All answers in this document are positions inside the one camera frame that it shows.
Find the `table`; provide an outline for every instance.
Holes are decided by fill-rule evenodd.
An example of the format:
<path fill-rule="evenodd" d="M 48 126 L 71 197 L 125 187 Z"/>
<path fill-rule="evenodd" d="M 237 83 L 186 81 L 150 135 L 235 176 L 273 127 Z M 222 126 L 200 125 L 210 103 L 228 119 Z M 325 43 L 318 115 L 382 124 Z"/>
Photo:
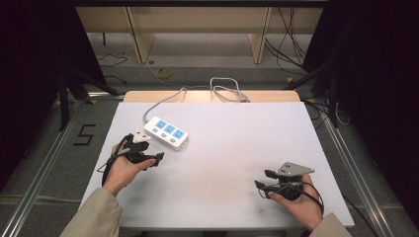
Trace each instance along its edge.
<path fill-rule="evenodd" d="M 300 228 L 283 207 L 260 198 L 253 183 L 274 183 L 264 170 L 276 170 L 286 161 L 315 169 L 311 177 L 323 196 L 325 214 L 333 211 L 345 226 L 354 225 L 296 92 L 244 91 L 253 103 L 205 103 L 205 99 L 217 100 L 208 91 L 182 93 L 187 96 L 159 105 L 149 116 L 159 115 L 183 127 L 190 134 L 189 144 L 176 152 L 150 141 L 145 153 L 164 151 L 165 157 L 158 167 L 141 172 L 120 192 L 118 200 L 125 210 L 121 227 L 164 231 Z M 96 169 L 106 162 L 112 146 L 135 125 L 142 127 L 142 113 L 154 105 L 137 101 L 156 102 L 167 94 L 174 92 L 126 94 L 83 201 L 100 187 L 102 174 Z M 293 99 L 278 102 L 291 94 Z M 270 103 L 255 103 L 258 97 L 270 98 Z M 192 98 L 200 101 L 191 103 Z"/>

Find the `person's left hand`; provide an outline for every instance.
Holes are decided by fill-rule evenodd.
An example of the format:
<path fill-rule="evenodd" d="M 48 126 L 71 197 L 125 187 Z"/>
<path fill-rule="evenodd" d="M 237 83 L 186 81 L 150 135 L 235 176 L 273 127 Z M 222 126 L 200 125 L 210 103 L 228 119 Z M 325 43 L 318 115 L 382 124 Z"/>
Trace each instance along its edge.
<path fill-rule="evenodd" d="M 118 146 L 115 145 L 112 149 L 112 154 L 115 153 L 117 148 Z M 107 189 L 116 197 L 120 190 L 129 185 L 140 171 L 151 167 L 155 162 L 155 159 L 149 159 L 138 164 L 132 164 L 125 156 L 120 156 L 115 160 L 114 165 L 109 171 L 103 188 Z"/>

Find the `floor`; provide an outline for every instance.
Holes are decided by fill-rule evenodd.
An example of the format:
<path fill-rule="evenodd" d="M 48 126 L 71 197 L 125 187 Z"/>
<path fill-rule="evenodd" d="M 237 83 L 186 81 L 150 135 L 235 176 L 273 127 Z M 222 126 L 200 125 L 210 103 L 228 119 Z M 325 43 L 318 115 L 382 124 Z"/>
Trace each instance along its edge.
<path fill-rule="evenodd" d="M 278 74 L 280 69 L 277 58 L 267 50 L 264 50 L 262 63 L 254 64 L 245 35 L 157 35 L 145 64 L 137 63 L 129 35 L 106 34 L 106 45 L 104 45 L 102 34 L 89 34 L 89 38 L 103 72 L 107 76 L 108 84 L 121 91 L 174 88 L 173 85 L 163 85 L 157 81 L 148 68 L 171 68 L 173 80 L 205 86 L 208 85 L 211 76 L 232 77 L 239 81 L 242 90 L 247 88 L 266 90 L 276 87 L 281 89 L 288 84 L 289 79 L 297 80 L 300 77 L 287 71 Z M 282 38 L 281 35 L 268 36 L 273 45 L 278 45 Z M 300 47 L 306 50 L 310 36 L 297 36 L 297 39 Z M 297 60 L 294 56 L 293 45 L 289 40 L 285 42 L 282 52 Z M 300 72 L 293 64 L 281 62 L 280 65 L 288 71 Z M 310 96 L 311 86 L 312 83 L 308 83 L 297 89 L 301 98 Z M 89 85 L 86 85 L 86 88 L 92 94 L 102 93 Z M 9 184 L 0 193 L 0 228 L 7 226 L 21 199 L 28 193 L 38 170 L 43 167 L 45 157 L 52 157 L 54 160 L 49 167 L 47 177 L 40 184 L 41 190 L 38 197 L 28 210 L 22 221 L 23 225 L 18 228 L 18 231 L 19 236 L 59 235 L 80 204 L 92 167 L 96 164 L 120 100 L 121 98 L 109 100 L 105 97 L 97 97 L 96 100 L 88 103 L 70 100 L 71 112 L 75 119 L 74 125 L 65 130 L 66 133 L 57 130 L 60 122 L 59 104 L 52 105 L 43 130 L 40 131 L 38 139 L 28 151 L 28 157 L 21 162 Z M 312 117 L 317 116 L 317 110 L 307 107 L 307 111 Z M 355 210 L 356 207 L 372 224 L 384 223 L 385 226 L 379 229 L 386 234 L 380 236 L 419 236 L 418 230 L 386 184 L 379 168 L 375 166 L 356 126 L 350 122 L 344 124 L 347 119 L 345 116 L 342 117 L 337 130 L 328 126 L 327 118 L 314 119 L 313 126 L 342 194 L 354 204 L 348 203 L 348 208 L 356 223 L 356 226 L 350 229 L 351 234 L 374 236 L 362 216 Z M 85 131 L 94 134 L 94 138 L 89 146 L 74 146 L 75 143 L 86 141 L 78 136 L 80 127 L 85 124 L 94 124 L 94 126 L 85 127 Z M 342 139 L 333 139 L 332 137 L 336 134 L 341 135 Z M 62 143 L 57 142 L 56 138 L 62 139 Z M 345 144 L 348 149 L 339 149 L 337 142 Z M 59 154 L 50 154 L 52 146 L 59 148 Z M 371 218 L 377 214 L 380 215 L 382 221 L 376 222 L 374 218 Z M 301 230 L 290 230 L 286 233 L 248 231 L 228 233 L 228 236 L 294 237 L 299 236 L 300 232 Z M 138 235 L 138 232 L 128 230 L 121 232 L 121 236 Z M 150 232 L 147 236 L 193 237 L 203 236 L 203 233 Z"/>

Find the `white table surface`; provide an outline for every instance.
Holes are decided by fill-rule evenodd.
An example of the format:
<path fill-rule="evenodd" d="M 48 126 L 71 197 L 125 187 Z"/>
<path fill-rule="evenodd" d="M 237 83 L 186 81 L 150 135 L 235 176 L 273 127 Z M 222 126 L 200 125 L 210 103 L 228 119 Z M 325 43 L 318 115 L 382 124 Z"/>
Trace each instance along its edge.
<path fill-rule="evenodd" d="M 144 126 L 152 103 L 120 103 L 82 202 L 101 186 L 112 147 Z M 143 230 L 289 229 L 300 225 L 279 204 L 263 199 L 254 181 L 273 184 L 264 170 L 293 162 L 311 178 L 325 204 L 347 227 L 353 219 L 341 196 L 303 103 L 165 103 L 148 114 L 190 135 L 174 151 L 152 139 L 145 154 L 165 152 L 158 167 L 140 172 L 118 195 L 121 227 Z"/>

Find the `beige sleeve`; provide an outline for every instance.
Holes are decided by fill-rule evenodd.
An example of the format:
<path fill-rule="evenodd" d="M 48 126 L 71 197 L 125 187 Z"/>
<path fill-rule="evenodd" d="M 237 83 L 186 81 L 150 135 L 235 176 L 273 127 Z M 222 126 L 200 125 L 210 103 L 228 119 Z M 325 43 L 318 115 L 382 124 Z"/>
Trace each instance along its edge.
<path fill-rule="evenodd" d="M 350 237 L 351 234 L 342 225 L 334 213 L 330 213 L 323 218 L 320 224 L 311 232 L 310 237 Z"/>
<path fill-rule="evenodd" d="M 97 189 L 83 203 L 60 236 L 118 236 L 123 209 L 106 189 Z"/>

